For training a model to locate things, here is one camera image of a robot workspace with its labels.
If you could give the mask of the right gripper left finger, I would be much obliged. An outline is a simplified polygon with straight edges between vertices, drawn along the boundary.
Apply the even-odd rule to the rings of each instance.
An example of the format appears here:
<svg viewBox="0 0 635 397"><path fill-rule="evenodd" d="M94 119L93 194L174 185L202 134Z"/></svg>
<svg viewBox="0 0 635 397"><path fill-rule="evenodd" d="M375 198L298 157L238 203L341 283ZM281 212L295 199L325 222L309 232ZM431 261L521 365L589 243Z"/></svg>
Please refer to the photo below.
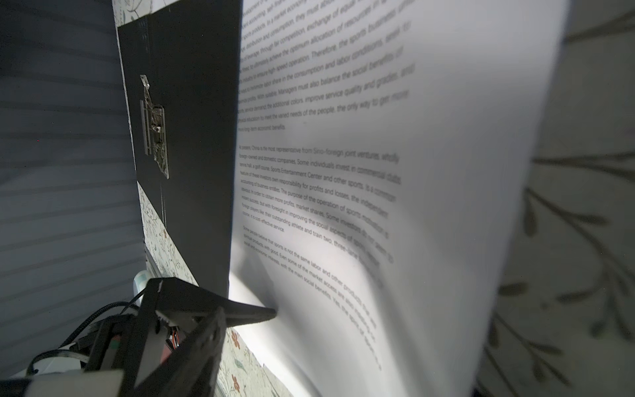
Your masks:
<svg viewBox="0 0 635 397"><path fill-rule="evenodd" d="M150 280L125 342L119 394L132 396L131 391L156 370L205 317L219 308L226 315L226 331L266 322L277 314L275 309L231 301L175 277Z"/></svg>

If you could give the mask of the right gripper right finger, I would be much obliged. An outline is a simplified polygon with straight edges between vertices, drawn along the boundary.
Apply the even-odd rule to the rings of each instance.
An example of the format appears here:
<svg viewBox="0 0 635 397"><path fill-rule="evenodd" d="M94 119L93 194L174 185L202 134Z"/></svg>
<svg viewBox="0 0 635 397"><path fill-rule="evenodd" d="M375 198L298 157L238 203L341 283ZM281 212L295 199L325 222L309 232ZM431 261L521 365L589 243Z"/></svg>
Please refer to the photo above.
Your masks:
<svg viewBox="0 0 635 397"><path fill-rule="evenodd" d="M185 341L140 385L132 396L212 396L217 382L226 315L219 308L205 317Z"/></svg>

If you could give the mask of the teal black clip folder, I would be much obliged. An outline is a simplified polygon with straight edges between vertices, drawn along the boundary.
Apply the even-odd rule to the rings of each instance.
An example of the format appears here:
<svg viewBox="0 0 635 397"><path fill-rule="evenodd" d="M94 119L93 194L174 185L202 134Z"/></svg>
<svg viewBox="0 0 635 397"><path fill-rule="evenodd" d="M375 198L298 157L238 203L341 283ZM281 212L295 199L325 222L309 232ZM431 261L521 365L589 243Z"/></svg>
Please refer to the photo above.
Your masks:
<svg viewBox="0 0 635 397"><path fill-rule="evenodd" d="M239 1L146 2L117 28L145 245L162 276L225 296Z"/></svg>

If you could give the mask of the paper sheet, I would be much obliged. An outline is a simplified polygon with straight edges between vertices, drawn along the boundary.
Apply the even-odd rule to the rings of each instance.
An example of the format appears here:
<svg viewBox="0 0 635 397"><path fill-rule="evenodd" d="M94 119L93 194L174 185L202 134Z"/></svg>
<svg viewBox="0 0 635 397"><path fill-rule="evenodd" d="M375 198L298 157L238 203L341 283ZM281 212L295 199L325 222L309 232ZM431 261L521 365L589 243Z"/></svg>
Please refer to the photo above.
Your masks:
<svg viewBox="0 0 635 397"><path fill-rule="evenodd" d="M566 1L246 1L232 289L297 396L468 396Z"/></svg>

